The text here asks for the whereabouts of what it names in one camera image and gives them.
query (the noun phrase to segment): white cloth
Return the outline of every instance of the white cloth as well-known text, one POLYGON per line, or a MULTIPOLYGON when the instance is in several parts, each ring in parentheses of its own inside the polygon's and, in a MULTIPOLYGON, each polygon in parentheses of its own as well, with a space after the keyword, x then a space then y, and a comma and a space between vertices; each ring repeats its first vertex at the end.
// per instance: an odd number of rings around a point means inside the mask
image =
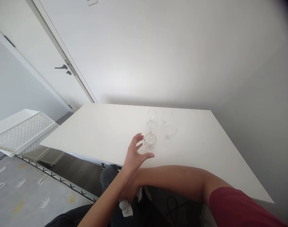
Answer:
MULTIPOLYGON (((141 186, 137 192, 137 198, 139 202, 142 199, 142 187, 143 186, 141 186)), ((129 217, 133 215, 132 207, 127 200, 123 200, 122 202, 120 202, 119 207, 122 210, 123 217, 129 217)))

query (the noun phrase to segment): knee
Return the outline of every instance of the knee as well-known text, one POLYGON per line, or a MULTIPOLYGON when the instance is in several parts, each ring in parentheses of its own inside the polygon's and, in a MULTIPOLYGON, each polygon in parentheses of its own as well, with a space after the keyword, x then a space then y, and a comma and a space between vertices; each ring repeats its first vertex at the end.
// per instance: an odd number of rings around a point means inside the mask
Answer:
POLYGON ((100 182, 103 183, 104 185, 109 186, 116 177, 116 175, 118 174, 118 172, 119 171, 114 165, 107 166, 101 174, 100 182))

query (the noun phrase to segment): forearm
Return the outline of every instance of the forearm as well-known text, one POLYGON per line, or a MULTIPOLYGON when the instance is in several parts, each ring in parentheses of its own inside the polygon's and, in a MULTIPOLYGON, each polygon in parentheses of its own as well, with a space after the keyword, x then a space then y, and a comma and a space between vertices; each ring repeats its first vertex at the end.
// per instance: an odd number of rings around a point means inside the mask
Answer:
POLYGON ((121 195, 128 181, 131 179, 132 175, 133 173, 122 168, 106 191, 84 216, 78 227, 107 226, 113 210, 118 202, 119 196, 121 195))
POLYGON ((160 166, 139 169, 133 176, 137 186, 149 185, 179 193, 190 200, 209 205, 212 191, 231 187, 212 173, 188 166, 160 166))

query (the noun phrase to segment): door handle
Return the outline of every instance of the door handle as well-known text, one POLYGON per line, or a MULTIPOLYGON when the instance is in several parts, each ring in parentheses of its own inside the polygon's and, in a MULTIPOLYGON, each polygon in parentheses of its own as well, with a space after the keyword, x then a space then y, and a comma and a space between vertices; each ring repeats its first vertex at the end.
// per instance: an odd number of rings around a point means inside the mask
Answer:
POLYGON ((66 65, 63 65, 62 67, 55 67, 56 69, 68 69, 66 65))

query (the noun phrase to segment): white table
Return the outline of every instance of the white table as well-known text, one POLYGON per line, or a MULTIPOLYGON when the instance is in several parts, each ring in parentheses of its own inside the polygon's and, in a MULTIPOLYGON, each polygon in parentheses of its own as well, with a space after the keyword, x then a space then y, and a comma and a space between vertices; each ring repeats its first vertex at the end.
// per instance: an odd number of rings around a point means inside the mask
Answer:
MULTIPOLYGON (((147 112, 156 110, 155 157, 142 167, 193 166, 208 170, 248 196, 272 202, 219 122, 209 110, 176 109, 111 104, 85 104, 41 145, 65 151, 84 160, 123 165, 134 135, 148 133, 147 112), (164 110, 173 114, 178 132, 164 142, 161 127, 164 110)), ((142 146, 139 152, 145 152, 142 146)))

